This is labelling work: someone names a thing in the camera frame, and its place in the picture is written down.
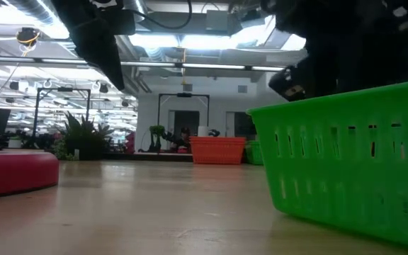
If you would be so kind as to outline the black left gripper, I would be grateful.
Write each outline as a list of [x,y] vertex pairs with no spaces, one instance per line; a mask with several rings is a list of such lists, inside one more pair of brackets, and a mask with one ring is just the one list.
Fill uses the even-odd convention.
[[125,88],[114,35],[133,35],[135,18],[123,0],[50,0],[69,31],[75,51],[99,68],[119,90]]

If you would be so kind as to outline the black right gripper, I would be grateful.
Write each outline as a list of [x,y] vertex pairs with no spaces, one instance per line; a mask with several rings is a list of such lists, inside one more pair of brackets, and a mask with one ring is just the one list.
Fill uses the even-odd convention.
[[[275,73],[268,86],[287,101],[400,83],[408,41],[391,0],[260,0],[276,29],[306,39],[307,56]],[[338,67],[332,58],[338,58]]]

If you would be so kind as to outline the green plastic basket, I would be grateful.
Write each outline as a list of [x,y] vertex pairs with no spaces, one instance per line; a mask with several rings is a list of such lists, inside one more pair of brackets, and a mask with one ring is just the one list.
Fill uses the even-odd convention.
[[277,210],[408,246],[408,82],[249,115]]
[[246,157],[250,164],[263,165],[263,157],[259,141],[250,140],[245,145]]

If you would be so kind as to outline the small potted green plant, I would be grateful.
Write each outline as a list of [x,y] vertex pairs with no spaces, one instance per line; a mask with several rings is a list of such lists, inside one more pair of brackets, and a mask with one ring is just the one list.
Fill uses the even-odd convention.
[[53,144],[54,155],[59,160],[100,160],[108,151],[109,139],[114,130],[109,125],[98,124],[81,117],[76,119],[70,112],[65,114],[67,122],[65,130],[61,131],[61,138]]

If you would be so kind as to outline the long ceiling light tube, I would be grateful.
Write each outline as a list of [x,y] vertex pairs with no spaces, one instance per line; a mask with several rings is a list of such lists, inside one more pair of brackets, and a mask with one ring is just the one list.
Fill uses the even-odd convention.
[[[5,57],[0,56],[0,64],[20,63],[27,65],[34,64],[56,64],[70,65],[78,67],[96,67],[94,64],[89,64],[83,59],[53,59],[53,58],[38,58],[38,57]],[[237,64],[200,64],[190,62],[141,62],[141,61],[122,61],[122,66],[128,67],[165,67],[165,68],[184,68],[184,69],[222,69],[236,70],[248,72],[279,72],[284,67],[276,66],[254,66],[254,65],[237,65]]]

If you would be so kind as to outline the person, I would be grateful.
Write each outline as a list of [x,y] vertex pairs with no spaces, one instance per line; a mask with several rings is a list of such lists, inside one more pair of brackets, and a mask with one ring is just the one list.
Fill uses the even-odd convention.
[[190,154],[190,130],[187,127],[181,128],[180,137],[173,137],[171,141],[170,150],[176,153]]

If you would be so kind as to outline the orange plastic basket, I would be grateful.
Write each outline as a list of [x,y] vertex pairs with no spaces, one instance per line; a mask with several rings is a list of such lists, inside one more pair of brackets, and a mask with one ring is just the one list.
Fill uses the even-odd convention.
[[191,137],[194,164],[241,164],[244,137]]

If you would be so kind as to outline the black metal gantry frame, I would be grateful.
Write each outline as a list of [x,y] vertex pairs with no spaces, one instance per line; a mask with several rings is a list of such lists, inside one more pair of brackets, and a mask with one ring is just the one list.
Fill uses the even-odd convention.
[[[47,93],[43,97],[40,97],[40,94],[41,94],[42,91],[47,91]],[[38,88],[36,98],[35,98],[35,114],[34,114],[34,121],[33,121],[33,132],[32,132],[32,135],[31,135],[32,138],[34,138],[36,136],[36,134],[37,134],[38,111],[39,111],[40,102],[41,102],[41,100],[44,99],[44,97],[48,96],[51,91],[59,91],[59,92],[85,91],[85,92],[87,92],[85,120],[89,119],[91,89],[74,89],[73,87],[66,87],[66,86],[61,86],[61,87],[58,87],[58,88],[44,88],[44,87]]]
[[203,127],[205,129],[202,129],[200,127],[200,125],[198,126],[198,132],[196,133],[197,135],[200,134],[200,131],[206,131],[208,130],[208,126],[209,126],[209,116],[210,116],[210,95],[208,94],[193,94],[193,93],[186,93],[186,92],[181,92],[181,93],[159,93],[158,94],[158,99],[157,99],[157,125],[160,124],[160,115],[161,115],[161,106],[163,103],[165,103],[167,100],[163,101],[161,100],[161,98],[163,96],[175,96],[178,98],[192,98],[192,97],[204,97],[207,99],[207,103],[205,104],[206,108],[207,108],[207,115],[206,115],[206,120],[207,120],[207,124],[204,125]]

